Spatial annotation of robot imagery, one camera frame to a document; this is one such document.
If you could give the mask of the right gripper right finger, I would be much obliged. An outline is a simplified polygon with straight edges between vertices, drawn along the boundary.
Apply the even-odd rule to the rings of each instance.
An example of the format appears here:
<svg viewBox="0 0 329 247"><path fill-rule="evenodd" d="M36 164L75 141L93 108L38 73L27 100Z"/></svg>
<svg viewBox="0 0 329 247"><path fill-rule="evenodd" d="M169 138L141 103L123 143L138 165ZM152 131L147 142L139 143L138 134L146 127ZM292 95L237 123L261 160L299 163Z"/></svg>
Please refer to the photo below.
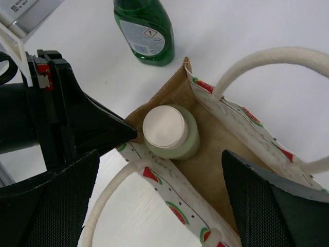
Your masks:
<svg viewBox="0 0 329 247"><path fill-rule="evenodd" d="M328 246L328 193L229 150L222 168L242 246Z"/></svg>

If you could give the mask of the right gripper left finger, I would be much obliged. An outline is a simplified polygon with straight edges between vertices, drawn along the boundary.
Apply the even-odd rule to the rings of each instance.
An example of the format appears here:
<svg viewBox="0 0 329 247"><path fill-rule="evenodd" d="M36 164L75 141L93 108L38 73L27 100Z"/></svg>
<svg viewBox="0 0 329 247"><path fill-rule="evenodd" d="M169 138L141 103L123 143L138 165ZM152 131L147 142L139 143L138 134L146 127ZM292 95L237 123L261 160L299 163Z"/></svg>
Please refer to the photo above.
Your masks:
<svg viewBox="0 0 329 247"><path fill-rule="evenodd" d="M1 188L1 246L77 246L99 154Z"/></svg>

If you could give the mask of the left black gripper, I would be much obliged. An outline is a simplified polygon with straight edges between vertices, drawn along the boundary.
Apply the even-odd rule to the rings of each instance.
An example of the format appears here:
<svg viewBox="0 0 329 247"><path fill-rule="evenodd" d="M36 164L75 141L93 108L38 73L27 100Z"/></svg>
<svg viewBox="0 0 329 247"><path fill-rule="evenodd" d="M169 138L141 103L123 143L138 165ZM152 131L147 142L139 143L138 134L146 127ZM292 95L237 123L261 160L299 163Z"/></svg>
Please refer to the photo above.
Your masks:
<svg viewBox="0 0 329 247"><path fill-rule="evenodd" d="M47 165L104 155L134 139L137 131L82 91L70 64L55 50L26 55L27 79L1 81L1 153L40 145Z"/></svg>

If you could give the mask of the green red-capped bottle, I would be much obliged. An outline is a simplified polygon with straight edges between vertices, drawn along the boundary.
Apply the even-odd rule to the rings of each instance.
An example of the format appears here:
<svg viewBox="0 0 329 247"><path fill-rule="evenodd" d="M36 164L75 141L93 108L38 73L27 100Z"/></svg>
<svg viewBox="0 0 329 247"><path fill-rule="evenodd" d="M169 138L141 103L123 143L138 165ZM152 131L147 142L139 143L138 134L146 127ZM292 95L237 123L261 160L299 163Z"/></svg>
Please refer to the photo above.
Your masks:
<svg viewBox="0 0 329 247"><path fill-rule="evenodd" d="M175 57L174 33L159 0L113 1L115 21L143 64L166 66Z"/></svg>

